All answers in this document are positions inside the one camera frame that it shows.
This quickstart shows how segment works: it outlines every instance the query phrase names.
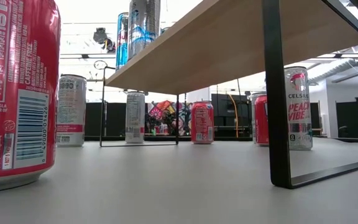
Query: black stand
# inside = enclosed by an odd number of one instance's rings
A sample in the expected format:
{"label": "black stand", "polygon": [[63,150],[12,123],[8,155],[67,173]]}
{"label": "black stand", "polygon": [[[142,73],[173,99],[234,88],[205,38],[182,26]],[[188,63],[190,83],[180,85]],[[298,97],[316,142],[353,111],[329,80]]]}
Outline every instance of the black stand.
{"label": "black stand", "polygon": [[124,145],[116,145],[116,146],[104,146],[103,145],[103,137],[104,137],[104,87],[106,86],[106,69],[115,70],[116,68],[112,67],[105,67],[103,70],[103,90],[102,90],[102,114],[101,114],[101,121],[100,121],[100,136],[99,136],[99,146],[100,147],[133,147],[133,146],[176,146],[179,144],[179,95],[177,95],[177,112],[176,112],[176,127],[175,127],[175,144],[124,144]]}
{"label": "black stand", "polygon": [[[358,31],[358,20],[355,20],[351,13],[338,0],[321,1],[327,4],[334,12]],[[262,2],[268,114],[274,114],[274,116],[269,116],[268,118],[270,176],[272,183],[278,187],[295,189],[358,170],[357,162],[294,178],[291,177],[290,151],[288,148],[287,102],[283,71],[280,0],[262,0]],[[358,8],[358,0],[351,0],[351,2]]]}

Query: yellow cable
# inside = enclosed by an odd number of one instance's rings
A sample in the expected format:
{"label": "yellow cable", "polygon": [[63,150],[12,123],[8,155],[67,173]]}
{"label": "yellow cable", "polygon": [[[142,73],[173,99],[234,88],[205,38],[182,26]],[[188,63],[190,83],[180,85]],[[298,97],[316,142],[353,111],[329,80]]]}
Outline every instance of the yellow cable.
{"label": "yellow cable", "polygon": [[236,137],[239,137],[239,117],[237,116],[237,106],[236,102],[233,100],[233,97],[229,94],[231,101],[233,101],[234,104],[234,112],[236,113]]}

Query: colorful artwork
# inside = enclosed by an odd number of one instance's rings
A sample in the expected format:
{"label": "colorful artwork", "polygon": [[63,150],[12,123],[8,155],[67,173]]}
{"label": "colorful artwork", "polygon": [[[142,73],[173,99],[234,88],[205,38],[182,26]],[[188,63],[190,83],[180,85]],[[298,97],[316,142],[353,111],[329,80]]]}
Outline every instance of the colorful artwork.
{"label": "colorful artwork", "polygon": [[[190,135],[191,129],[191,107],[192,103],[179,104],[179,135]],[[176,108],[177,104],[171,101],[163,101],[160,103],[151,102],[147,104],[146,123],[147,129],[155,127],[157,134],[169,134],[169,127],[164,124],[164,121],[172,118],[172,123],[176,124]]]}

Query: wooden tabletop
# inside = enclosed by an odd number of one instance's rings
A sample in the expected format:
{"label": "wooden tabletop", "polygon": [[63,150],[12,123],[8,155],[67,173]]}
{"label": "wooden tabletop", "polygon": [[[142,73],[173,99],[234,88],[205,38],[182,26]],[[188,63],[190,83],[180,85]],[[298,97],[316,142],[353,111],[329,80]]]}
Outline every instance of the wooden tabletop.
{"label": "wooden tabletop", "polygon": [[[284,64],[358,45],[358,32],[322,0],[281,0]],[[261,0],[204,0],[107,86],[182,94],[263,72]]]}

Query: white table surface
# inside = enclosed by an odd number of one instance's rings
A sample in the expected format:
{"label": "white table surface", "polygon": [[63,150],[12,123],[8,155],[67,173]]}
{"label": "white table surface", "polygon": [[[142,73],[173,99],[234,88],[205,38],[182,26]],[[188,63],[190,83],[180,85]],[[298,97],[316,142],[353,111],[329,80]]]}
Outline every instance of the white table surface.
{"label": "white table surface", "polygon": [[[358,143],[315,139],[293,174],[358,162]],[[251,142],[57,149],[34,184],[0,192],[0,224],[358,223],[358,171],[296,190],[270,183]]]}

